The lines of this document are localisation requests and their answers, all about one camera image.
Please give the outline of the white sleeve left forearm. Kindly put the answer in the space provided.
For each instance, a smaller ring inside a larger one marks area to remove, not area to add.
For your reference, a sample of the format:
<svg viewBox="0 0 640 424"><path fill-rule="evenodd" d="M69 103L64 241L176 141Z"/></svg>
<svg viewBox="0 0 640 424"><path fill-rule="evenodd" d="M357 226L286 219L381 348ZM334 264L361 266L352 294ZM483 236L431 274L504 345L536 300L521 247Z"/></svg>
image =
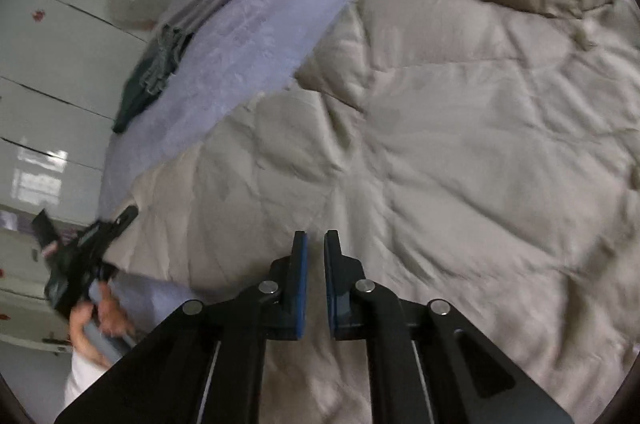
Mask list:
<svg viewBox="0 0 640 424"><path fill-rule="evenodd" d="M66 378L64 388L64 406L68 407L83 392L85 392L93 383L95 383L105 372L107 368L88 360L80 352L76 350L72 353L72 362L70 363L70 374Z"/></svg>

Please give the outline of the person's left hand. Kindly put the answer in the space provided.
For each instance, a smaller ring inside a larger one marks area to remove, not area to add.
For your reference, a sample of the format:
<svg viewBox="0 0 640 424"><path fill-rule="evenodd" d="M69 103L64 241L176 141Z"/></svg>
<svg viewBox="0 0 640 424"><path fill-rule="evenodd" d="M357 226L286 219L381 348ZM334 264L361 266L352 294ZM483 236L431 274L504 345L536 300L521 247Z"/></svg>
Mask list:
<svg viewBox="0 0 640 424"><path fill-rule="evenodd" d="M86 333L86 326L94 323L101 335L107 337L134 336L134 325L126 310L106 282L99 282L100 302L91 300L78 303L70 312L70 342L74 351L90 362L110 368L113 361L100 352Z"/></svg>

